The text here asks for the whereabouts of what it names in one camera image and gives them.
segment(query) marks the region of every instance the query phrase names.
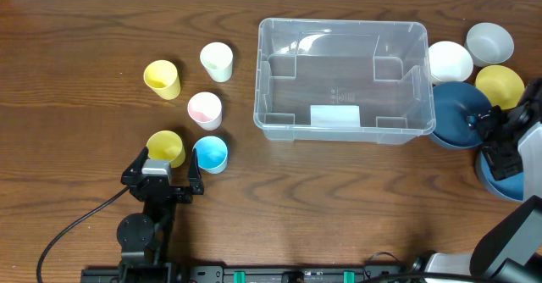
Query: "clear plastic container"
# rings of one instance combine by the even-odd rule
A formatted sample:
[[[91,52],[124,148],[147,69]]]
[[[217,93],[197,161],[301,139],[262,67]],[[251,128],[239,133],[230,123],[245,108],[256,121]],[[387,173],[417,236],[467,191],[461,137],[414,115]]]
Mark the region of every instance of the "clear plastic container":
[[[402,144],[436,126],[416,22],[265,19],[254,123],[269,140]]]

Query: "wood grain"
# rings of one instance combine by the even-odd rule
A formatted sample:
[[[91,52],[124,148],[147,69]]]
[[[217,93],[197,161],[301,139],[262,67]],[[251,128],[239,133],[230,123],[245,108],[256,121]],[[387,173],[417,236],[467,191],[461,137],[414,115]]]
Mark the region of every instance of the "wood grain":
[[[398,147],[265,139],[252,122],[257,26],[267,17],[414,20],[431,43],[462,43],[470,26],[495,22],[516,43],[505,65],[528,81],[539,76],[541,0],[3,0],[0,11],[0,282],[36,281],[43,248],[121,189],[121,172],[158,130],[177,131],[187,147],[209,134],[230,146],[228,169],[203,174],[205,196],[178,208],[170,252],[188,264],[467,252],[517,206],[479,184],[472,152],[427,138]],[[214,41],[235,51],[233,78],[222,84],[198,58]],[[180,69],[173,101],[142,81],[156,59]],[[202,91],[223,100],[216,131],[185,110]],[[71,231],[45,262],[46,282],[116,265],[117,225],[141,208],[126,195]]]

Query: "pink cup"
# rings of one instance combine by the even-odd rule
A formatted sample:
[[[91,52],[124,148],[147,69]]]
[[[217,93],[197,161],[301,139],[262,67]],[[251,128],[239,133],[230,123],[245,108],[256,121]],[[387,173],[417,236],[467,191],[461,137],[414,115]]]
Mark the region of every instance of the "pink cup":
[[[188,114],[204,130],[216,130],[222,123],[222,103],[211,92],[200,92],[188,102]]]

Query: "green tape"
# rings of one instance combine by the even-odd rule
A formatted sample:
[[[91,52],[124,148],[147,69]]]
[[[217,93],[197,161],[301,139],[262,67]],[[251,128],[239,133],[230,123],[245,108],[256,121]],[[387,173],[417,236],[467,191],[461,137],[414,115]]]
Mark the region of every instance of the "green tape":
[[[245,282],[246,282],[246,279],[245,279],[245,272],[244,271],[236,271],[236,272],[234,272],[234,283],[245,283]]]
[[[356,283],[356,274],[353,271],[345,271],[345,283]]]

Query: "yellow cup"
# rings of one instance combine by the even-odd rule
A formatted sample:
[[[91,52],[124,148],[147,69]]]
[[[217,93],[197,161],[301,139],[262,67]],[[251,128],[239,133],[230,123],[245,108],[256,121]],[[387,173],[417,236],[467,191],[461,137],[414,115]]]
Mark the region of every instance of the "yellow cup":
[[[143,80],[163,99],[172,100],[180,94],[179,73],[169,61],[159,60],[149,64],[143,73]]]
[[[185,162],[183,141],[173,131],[161,130],[152,135],[147,141],[147,147],[150,159],[168,160],[172,168],[177,168]]]
[[[482,69],[474,83],[489,99],[491,105],[502,109],[515,108],[525,91],[522,79],[512,69],[492,65]]]

